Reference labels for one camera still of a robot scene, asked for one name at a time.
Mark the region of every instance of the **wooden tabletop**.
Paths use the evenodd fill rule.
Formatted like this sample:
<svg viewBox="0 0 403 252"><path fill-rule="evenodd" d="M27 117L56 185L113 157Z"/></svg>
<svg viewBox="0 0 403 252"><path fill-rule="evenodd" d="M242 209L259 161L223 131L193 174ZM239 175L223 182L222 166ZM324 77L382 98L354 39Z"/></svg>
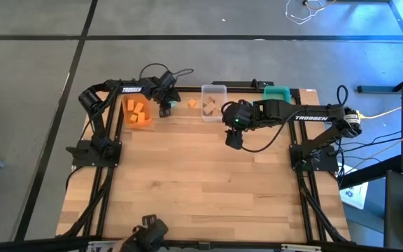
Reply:
<svg viewBox="0 0 403 252"><path fill-rule="evenodd" d="M300 93L303 104L318 104L315 90ZM299 190L290 166L288 127L261 153L234 150L225 145L226 127L221 122L202 120L201 93L181 92L180 96L182 101L172 108L171 117L159 118L154 104L153 126L130 130L123 125L122 153L114 171L104 237L128 237L142 216L156 214L169 226L165 239L305 242ZM227 96L232 101L262 99L262 94ZM190 99L197 101L196 108L188 108ZM120 99L115 109L112 132ZM321 122L306 125L310 139L325 130ZM249 149L265 146L278 127L245 133L243 145ZM66 232L87 206L94 173L94 167L85 167L71 178L57 234ZM321 171L316 172L316 180L323 211L349 239L337 182ZM317 239L314 214L309 210Z"/></svg>

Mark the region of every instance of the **clear plastic container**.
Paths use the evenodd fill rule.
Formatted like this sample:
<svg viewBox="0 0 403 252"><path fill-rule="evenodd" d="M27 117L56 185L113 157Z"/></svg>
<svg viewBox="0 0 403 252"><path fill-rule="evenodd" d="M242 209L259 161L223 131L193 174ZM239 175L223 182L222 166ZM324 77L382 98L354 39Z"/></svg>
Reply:
<svg viewBox="0 0 403 252"><path fill-rule="evenodd" d="M203 85L201 87L201 117L205 122L221 122L221 108L227 102L225 85Z"/></svg>

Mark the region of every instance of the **white cable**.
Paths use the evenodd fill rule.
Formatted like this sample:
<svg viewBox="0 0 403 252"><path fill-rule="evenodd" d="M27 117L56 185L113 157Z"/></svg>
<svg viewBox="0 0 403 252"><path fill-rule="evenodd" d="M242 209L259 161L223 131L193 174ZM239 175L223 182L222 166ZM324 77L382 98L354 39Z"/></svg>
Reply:
<svg viewBox="0 0 403 252"><path fill-rule="evenodd" d="M359 165L363 164L364 162L366 162L368 159L370 159L370 158L373 158L373 157L377 156L378 154L380 154L380 153L382 153L382 152L384 152L384 151L388 150L389 148L391 148L391 147L395 146L396 144L398 144L398 143L400 143L400 142L402 142L402 141L403 141L403 138L402 138L402 139L400 139L399 141L395 142L394 144L390 145L389 147L384 148L383 150L381 150L381 151L377 152L376 154L373 154L372 156L365 158L365 159L364 159L362 162L360 162L360 163L358 163L357 165L355 165L355 166L354 166L354 169L355 169L355 168L357 168Z"/></svg>
<svg viewBox="0 0 403 252"><path fill-rule="evenodd" d="M288 5L290 4L290 1L292 1L292 0L288 0L287 4L285 5L285 17L286 17L288 20L294 22L294 23L297 24L297 25L302 25L302 24L304 24L305 22L309 21L312 17L315 17L316 13L318 13L318 12L324 10L324 8L321 8L321 9L316 10L315 13L312 14L312 10L311 10L309 7L306 6L306 8L309 10L309 15L308 15L307 17L300 18L300 17L295 17L294 15L290 15L290 17L292 17L292 18L296 18L296 19L298 19L298 20L302 20L302 22L297 22L296 20L293 20L292 18L288 17ZM308 0L308 1L315 1L315 2L318 2L318 3L320 4L320 7L323 7L323 5L321 4L320 0Z"/></svg>

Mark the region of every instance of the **teal container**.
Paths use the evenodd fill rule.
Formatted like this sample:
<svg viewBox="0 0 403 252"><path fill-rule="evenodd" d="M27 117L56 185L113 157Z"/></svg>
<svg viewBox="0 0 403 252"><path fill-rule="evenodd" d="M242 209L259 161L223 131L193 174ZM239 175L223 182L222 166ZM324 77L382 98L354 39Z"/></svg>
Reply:
<svg viewBox="0 0 403 252"><path fill-rule="evenodd" d="M283 86L266 86L264 88L264 99L278 99L292 103L290 88Z"/></svg>

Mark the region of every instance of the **concrete floor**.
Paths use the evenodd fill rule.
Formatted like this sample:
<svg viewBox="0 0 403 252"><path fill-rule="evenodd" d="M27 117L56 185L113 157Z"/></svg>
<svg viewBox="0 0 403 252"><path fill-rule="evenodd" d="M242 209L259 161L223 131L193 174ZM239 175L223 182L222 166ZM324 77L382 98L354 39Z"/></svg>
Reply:
<svg viewBox="0 0 403 252"><path fill-rule="evenodd" d="M0 1L0 34L80 34L90 2ZM403 0L395 3L403 16ZM293 0L290 11L306 14ZM284 1L270 0L171 0L166 4L100 1L90 34L402 35L386 3L336 3L303 25L287 20L284 12ZM6 163L0 169L0 242L11 238L76 45L75 41L0 41L0 160ZM393 85L402 81L403 42L88 41L28 239L55 234L64 182L71 166L71 156L64 148L76 144L85 117L77 96L89 85L108 78L137 78L141 68L150 62L165 63L173 70L195 69L192 75L179 80L181 85L256 78L292 88L317 89L320 102L326 104L336 102L335 90L343 84L350 89L347 105L365 115L401 104L399 95L357 94L354 90L358 85ZM147 74L160 71L150 69ZM400 111L363 121L362 127L364 134L352 141L370 142L375 136L396 132L400 130ZM366 157L377 150L380 146L352 155ZM392 148L379 159L399 152L400 147ZM350 166L358 162L346 158ZM370 183L365 207L374 210L374 222L383 213L383 191L383 180ZM352 211L348 209L346 213L353 215ZM380 233L355 223L349 225L357 243L382 246Z"/></svg>

